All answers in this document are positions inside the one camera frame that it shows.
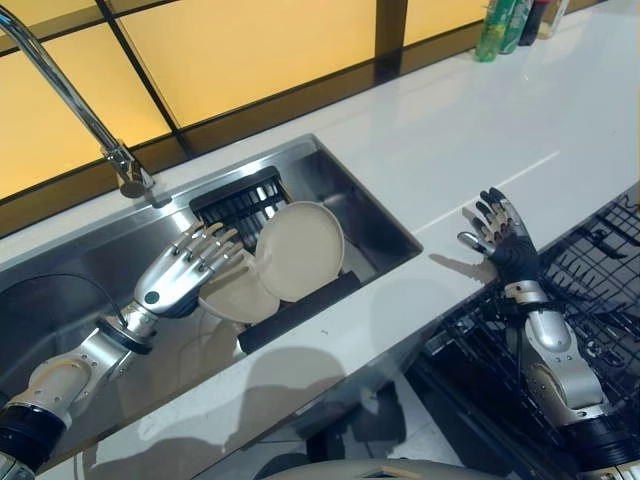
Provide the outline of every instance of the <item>faucet spout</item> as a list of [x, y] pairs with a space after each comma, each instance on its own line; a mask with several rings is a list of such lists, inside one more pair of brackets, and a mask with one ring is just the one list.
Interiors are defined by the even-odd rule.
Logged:
[[125, 197], [138, 198], [150, 190], [154, 184], [151, 175], [131, 154], [124, 143], [116, 139], [100, 121], [33, 33], [2, 5], [0, 5], [0, 29], [14, 40], [20, 50], [24, 52], [98, 141], [104, 158], [113, 165], [118, 174], [120, 192]]

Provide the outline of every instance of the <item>plastic bottle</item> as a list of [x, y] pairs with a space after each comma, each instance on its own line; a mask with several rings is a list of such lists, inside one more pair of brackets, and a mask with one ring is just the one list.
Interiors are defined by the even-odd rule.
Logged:
[[548, 5], [549, 0], [533, 0], [533, 5], [531, 6], [527, 22], [524, 24], [518, 45], [528, 46], [535, 42], [538, 30], [540, 29], [540, 22], [542, 22], [542, 17]]
[[567, 6], [569, 5], [569, 0], [554, 0], [548, 7], [547, 11], [542, 18], [542, 22], [540, 23], [540, 29], [538, 30], [538, 38], [551, 38], [556, 33], [558, 29], [558, 24], [565, 12], [567, 11]]
[[500, 53], [511, 53], [516, 49], [532, 5], [533, 0], [518, 0], [516, 2], [511, 20], [509, 20], [507, 30], [504, 32]]
[[518, 0], [491, 0], [487, 16], [482, 25], [480, 39], [476, 45], [475, 59], [479, 62], [491, 62], [498, 55], [507, 24]]

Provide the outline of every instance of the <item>beige plate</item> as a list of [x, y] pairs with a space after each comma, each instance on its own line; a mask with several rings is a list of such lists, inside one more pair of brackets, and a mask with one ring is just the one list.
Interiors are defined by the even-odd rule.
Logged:
[[272, 295], [296, 302], [334, 280], [343, 255], [344, 236], [336, 217], [318, 203], [295, 202], [260, 232], [256, 269]]
[[278, 311], [280, 300], [260, 283], [253, 255], [247, 251], [242, 254], [239, 265], [202, 286], [198, 303], [219, 318], [258, 323]]

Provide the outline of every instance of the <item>dish rack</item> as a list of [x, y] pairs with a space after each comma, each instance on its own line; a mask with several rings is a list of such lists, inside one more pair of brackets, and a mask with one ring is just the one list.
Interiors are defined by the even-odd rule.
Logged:
[[[222, 222], [235, 228], [245, 250], [255, 254], [258, 237], [276, 212], [292, 203], [276, 167], [268, 166], [224, 187], [194, 198], [191, 211], [205, 226]], [[361, 287], [354, 272], [340, 271], [338, 278], [295, 303], [282, 300], [278, 311], [260, 323], [246, 327], [240, 348], [251, 353]]]
[[189, 207], [207, 227], [222, 222], [227, 229], [236, 228], [244, 248], [253, 254], [264, 224], [292, 201], [280, 172], [270, 166], [194, 198]]
[[[564, 305], [579, 349], [628, 428], [640, 435], [640, 211], [638, 186], [541, 253], [541, 284]], [[459, 394], [515, 438], [573, 473], [558, 432], [528, 392], [506, 346], [497, 282], [444, 316], [423, 356]]]

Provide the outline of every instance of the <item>white countertop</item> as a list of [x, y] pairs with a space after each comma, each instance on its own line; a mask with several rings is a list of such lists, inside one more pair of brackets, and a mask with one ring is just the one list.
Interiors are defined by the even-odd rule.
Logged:
[[[480, 190], [501, 188], [542, 247], [637, 182], [637, 15], [605, 2], [494, 63], [461, 54], [158, 175], [178, 188], [314, 133], [424, 252], [40, 478], [190, 478], [481, 288], [490, 271], [442, 264], [480, 263], [455, 239]], [[3, 239], [0, 261], [128, 211], [92, 200]]]

